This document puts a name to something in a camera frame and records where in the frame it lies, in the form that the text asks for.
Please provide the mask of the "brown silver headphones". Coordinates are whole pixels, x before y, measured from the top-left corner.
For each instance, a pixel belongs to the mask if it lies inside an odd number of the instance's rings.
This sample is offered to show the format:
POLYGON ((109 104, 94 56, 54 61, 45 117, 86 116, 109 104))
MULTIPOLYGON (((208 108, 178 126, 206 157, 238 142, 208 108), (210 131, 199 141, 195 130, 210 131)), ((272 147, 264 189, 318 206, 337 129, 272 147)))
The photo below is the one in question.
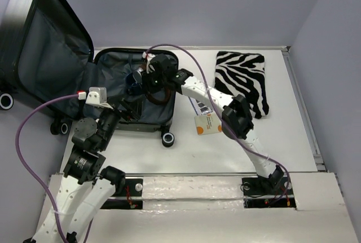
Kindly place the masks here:
POLYGON ((171 91, 155 80, 153 74, 154 72, 147 72, 147 64, 143 63, 133 71, 134 83, 152 104, 165 105, 170 100, 171 91))

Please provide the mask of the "white orange eyelid tape card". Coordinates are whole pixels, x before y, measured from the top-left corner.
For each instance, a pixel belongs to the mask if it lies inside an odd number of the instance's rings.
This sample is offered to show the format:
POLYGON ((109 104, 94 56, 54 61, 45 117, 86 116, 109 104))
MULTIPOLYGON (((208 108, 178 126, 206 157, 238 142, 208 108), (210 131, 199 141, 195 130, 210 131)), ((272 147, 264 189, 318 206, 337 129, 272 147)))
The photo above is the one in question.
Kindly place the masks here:
POLYGON ((209 135, 222 132, 221 121, 215 113, 202 114, 194 117, 198 135, 209 135))

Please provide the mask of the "zebra print plush cloth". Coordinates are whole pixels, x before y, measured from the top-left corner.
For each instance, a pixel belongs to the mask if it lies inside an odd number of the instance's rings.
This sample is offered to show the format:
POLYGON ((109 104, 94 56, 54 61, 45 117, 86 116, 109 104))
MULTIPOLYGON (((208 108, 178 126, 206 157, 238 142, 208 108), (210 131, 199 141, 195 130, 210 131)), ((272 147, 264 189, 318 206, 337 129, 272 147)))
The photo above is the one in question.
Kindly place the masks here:
POLYGON ((219 51, 214 69, 214 88, 227 95, 242 95, 256 119, 265 118, 270 112, 265 57, 262 54, 219 51))

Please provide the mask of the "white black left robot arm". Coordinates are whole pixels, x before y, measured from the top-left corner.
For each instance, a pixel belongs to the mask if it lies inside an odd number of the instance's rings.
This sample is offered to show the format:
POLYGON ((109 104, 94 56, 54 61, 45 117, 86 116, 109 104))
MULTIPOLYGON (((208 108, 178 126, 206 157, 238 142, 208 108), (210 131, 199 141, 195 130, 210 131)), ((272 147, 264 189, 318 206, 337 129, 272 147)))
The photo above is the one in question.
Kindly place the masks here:
POLYGON ((124 193, 126 204, 134 209, 130 186, 123 171, 103 167, 104 151, 123 114, 116 105, 101 103, 97 120, 82 118, 76 124, 74 144, 63 171, 58 194, 53 196, 45 183, 51 208, 38 229, 26 242, 79 242, 88 239, 94 216, 110 197, 124 193))

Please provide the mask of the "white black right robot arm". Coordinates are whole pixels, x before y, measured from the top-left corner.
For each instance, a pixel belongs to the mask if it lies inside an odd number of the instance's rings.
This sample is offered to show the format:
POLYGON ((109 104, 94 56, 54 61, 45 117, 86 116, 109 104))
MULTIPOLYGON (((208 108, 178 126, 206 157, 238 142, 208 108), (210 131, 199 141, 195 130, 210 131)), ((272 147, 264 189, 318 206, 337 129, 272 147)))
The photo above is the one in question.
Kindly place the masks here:
POLYGON ((146 92, 169 89, 212 108, 221 121, 222 132, 239 142, 245 150, 258 176, 257 187, 261 192, 273 193, 278 190, 284 171, 259 141, 246 98, 227 95, 206 85, 190 71, 177 69, 165 54, 144 52, 142 58, 146 66, 140 78, 146 92))

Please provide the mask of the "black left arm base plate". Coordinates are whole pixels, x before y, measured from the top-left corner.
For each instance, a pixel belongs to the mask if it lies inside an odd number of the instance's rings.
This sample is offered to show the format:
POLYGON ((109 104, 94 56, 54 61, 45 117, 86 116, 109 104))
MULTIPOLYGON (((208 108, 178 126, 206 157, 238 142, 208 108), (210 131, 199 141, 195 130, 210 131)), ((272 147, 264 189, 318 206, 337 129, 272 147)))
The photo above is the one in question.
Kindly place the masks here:
POLYGON ((141 210, 143 208, 143 179, 126 178, 121 192, 116 192, 102 206, 103 210, 141 210))

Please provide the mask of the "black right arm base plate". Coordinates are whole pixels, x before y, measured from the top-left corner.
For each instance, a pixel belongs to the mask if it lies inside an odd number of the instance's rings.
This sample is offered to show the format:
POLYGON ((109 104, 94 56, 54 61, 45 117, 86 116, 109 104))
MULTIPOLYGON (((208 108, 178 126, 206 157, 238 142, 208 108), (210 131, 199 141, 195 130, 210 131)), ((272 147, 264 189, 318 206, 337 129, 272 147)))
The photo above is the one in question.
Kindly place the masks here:
POLYGON ((240 190, 246 209, 297 207, 291 181, 286 176, 275 189, 267 188, 258 177, 242 178, 240 190))

